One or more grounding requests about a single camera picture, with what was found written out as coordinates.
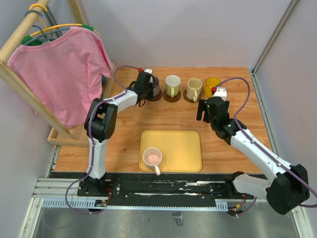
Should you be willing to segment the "grey hanger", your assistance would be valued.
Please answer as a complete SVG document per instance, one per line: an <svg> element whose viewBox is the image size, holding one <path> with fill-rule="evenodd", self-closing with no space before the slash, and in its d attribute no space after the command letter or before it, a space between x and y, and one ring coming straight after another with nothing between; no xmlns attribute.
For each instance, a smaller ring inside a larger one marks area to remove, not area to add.
<svg viewBox="0 0 317 238"><path fill-rule="evenodd" d="M35 3L35 4L31 5L29 7L29 9L25 12L24 17L26 17L29 13L36 13L39 16L43 16L43 14L41 12L34 9L35 7L40 7L42 10L44 10L44 12L48 12L48 7L43 6L42 4L39 4L39 3ZM33 24L32 27L39 29L40 34L38 37L31 37L30 35L27 35L25 37L25 42L23 43L23 45L29 45L34 41L39 41L41 43L41 45L44 43L49 43L53 39L54 34L56 34L57 37L59 38L62 36L62 34L61 34L62 31L66 31L66 30L69 30L71 28L70 26L56 26L56 27L53 27L52 29L47 29L44 21L42 21L39 18L37 20L42 22L42 24L45 28L42 28L38 25Z"/></svg>

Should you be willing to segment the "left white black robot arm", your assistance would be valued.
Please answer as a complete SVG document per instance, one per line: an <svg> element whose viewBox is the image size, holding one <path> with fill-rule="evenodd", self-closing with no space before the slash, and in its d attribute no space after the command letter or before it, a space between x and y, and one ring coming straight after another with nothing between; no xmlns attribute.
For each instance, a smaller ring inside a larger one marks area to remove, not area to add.
<svg viewBox="0 0 317 238"><path fill-rule="evenodd" d="M114 134L118 113L134 105L142 107L154 97L154 85L152 70L145 69L122 93L108 99L93 100L84 124L89 137L89 166L80 183L87 194L101 196L106 191L106 150Z"/></svg>

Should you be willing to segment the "cream white mug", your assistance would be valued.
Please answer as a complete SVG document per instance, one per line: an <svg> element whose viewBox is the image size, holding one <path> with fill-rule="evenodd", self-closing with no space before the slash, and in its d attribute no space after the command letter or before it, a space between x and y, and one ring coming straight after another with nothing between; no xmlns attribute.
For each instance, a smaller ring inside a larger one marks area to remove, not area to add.
<svg viewBox="0 0 317 238"><path fill-rule="evenodd" d="M201 80L197 78L192 78L187 83L187 88L193 89L193 90L201 90L203 84Z"/></svg>

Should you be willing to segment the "yellow plastic tray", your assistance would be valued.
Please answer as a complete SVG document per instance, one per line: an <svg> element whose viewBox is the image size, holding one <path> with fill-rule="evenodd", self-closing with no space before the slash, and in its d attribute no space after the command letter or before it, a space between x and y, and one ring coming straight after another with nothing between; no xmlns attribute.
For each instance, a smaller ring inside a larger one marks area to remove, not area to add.
<svg viewBox="0 0 317 238"><path fill-rule="evenodd" d="M200 136L195 131L146 130L141 134L139 168L151 172L143 161L150 147L162 153L163 173L197 173L202 169Z"/></svg>

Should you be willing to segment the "pink white mug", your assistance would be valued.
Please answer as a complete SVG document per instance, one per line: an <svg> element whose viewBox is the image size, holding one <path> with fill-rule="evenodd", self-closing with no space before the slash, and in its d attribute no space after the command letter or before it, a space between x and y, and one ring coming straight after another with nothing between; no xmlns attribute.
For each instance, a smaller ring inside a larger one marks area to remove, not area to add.
<svg viewBox="0 0 317 238"><path fill-rule="evenodd" d="M156 147L150 147L144 151L142 158L147 168L152 171L155 171L156 175L160 176L159 167L162 162L161 151Z"/></svg>

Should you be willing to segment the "wooden clothes rack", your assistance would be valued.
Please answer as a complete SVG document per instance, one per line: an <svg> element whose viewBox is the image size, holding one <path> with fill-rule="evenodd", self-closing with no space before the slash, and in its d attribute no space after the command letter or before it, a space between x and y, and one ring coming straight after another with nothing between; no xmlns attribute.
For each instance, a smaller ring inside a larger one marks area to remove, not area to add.
<svg viewBox="0 0 317 238"><path fill-rule="evenodd" d="M40 114L52 126L48 136L48 142L53 145L70 145L79 147L89 147L88 137L84 135L84 124L79 124L72 128L65 127L53 113L44 105L41 100L31 91L31 89L20 79L20 77L7 66L7 61L29 29L38 19L40 13L49 4L48 0L39 0L36 3L36 12L31 12L24 17L19 26L0 50L0 77L19 94L30 107Z"/></svg>

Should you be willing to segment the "brown wooden coaster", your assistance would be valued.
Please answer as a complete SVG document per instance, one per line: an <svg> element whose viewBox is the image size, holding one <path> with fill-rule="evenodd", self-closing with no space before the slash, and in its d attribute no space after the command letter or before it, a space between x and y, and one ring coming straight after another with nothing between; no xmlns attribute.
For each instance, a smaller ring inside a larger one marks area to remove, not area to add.
<svg viewBox="0 0 317 238"><path fill-rule="evenodd" d="M160 92L157 95L155 95L152 99L148 99L148 101L156 102L160 100L161 98L162 98L162 90L160 90Z"/></svg>
<svg viewBox="0 0 317 238"><path fill-rule="evenodd" d="M183 97L189 103L196 103L201 99L202 93L201 90L187 88L183 93Z"/></svg>
<svg viewBox="0 0 317 238"><path fill-rule="evenodd" d="M181 98L181 92L178 90L177 93L174 94L173 97L171 97L170 95L167 94L167 91L166 89L163 91L163 98L167 101L167 102L170 102L170 103L174 103L174 102L177 102L180 100Z"/></svg>

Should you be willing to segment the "pink t-shirt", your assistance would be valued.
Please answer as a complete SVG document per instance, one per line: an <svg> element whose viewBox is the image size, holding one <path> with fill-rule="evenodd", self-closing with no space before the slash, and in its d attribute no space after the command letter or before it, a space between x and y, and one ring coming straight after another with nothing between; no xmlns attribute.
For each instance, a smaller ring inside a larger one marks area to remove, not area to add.
<svg viewBox="0 0 317 238"><path fill-rule="evenodd" d="M66 128L84 123L102 96L102 76L113 69L101 38L83 27L50 43L20 45L7 65Z"/></svg>

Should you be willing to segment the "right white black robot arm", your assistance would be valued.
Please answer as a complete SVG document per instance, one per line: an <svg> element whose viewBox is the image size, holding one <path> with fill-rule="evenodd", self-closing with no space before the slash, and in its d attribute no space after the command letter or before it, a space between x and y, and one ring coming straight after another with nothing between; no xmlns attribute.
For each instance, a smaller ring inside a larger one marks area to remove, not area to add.
<svg viewBox="0 0 317 238"><path fill-rule="evenodd" d="M225 179L224 192L229 198L240 194L266 200L271 208L285 215L310 197L307 170L281 159L260 141L247 127L229 116L229 101L221 97L200 100L197 120L211 125L217 137L247 156L265 175L256 178L237 171Z"/></svg>

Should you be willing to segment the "white cup green handle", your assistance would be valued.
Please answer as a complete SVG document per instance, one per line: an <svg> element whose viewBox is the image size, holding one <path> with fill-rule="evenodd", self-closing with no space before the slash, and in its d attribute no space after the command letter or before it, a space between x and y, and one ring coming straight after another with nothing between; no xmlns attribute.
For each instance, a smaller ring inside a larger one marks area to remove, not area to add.
<svg viewBox="0 0 317 238"><path fill-rule="evenodd" d="M180 88L181 79L176 75L170 75L165 79L165 91L168 96L175 97Z"/></svg>

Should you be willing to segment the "yellow transparent cup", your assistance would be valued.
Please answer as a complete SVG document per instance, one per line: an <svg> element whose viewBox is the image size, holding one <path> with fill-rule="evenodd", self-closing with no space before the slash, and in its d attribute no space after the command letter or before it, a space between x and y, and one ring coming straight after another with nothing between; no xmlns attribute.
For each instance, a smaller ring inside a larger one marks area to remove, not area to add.
<svg viewBox="0 0 317 238"><path fill-rule="evenodd" d="M212 97L212 88L218 85L221 81L216 77L209 77L205 80L203 93L207 98Z"/></svg>

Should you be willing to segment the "woven rattan coaster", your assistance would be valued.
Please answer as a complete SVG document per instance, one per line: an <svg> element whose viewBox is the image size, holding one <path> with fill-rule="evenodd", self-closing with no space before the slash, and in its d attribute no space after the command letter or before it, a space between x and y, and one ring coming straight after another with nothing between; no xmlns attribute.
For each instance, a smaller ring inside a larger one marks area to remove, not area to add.
<svg viewBox="0 0 317 238"><path fill-rule="evenodd" d="M202 97L207 100L208 98L212 98L213 97L213 94L211 92L211 90L204 90L203 93L202 93Z"/></svg>

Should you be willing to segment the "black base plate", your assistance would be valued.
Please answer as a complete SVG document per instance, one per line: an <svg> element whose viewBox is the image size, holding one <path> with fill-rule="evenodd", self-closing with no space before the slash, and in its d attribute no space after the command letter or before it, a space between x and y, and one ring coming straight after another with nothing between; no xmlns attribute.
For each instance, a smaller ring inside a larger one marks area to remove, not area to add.
<svg viewBox="0 0 317 238"><path fill-rule="evenodd" d="M57 207L89 209L204 210L228 211L254 198L230 196L227 174L106 173L106 190L100 195L87 194L80 187L80 173L53 173L39 179L35 194L57 198Z"/></svg>

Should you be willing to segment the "aluminium frame rail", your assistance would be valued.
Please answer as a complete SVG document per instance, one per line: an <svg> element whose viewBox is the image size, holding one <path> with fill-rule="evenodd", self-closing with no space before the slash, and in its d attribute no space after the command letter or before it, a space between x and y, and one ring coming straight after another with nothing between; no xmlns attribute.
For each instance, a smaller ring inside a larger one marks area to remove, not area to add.
<svg viewBox="0 0 317 238"><path fill-rule="evenodd" d="M255 66L252 83L264 119L273 152L296 165L300 162L294 152L295 129L293 110L296 108L296 65L290 27L302 1L291 0L274 27Z"/></svg>

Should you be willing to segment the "grey purple cup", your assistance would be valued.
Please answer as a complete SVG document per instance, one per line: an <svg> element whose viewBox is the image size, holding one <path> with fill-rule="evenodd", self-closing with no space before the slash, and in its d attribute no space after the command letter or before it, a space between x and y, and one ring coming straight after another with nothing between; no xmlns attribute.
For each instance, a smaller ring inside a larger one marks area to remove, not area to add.
<svg viewBox="0 0 317 238"><path fill-rule="evenodd" d="M159 79L154 77L154 88L153 88L153 96L156 97L160 93L160 84Z"/></svg>

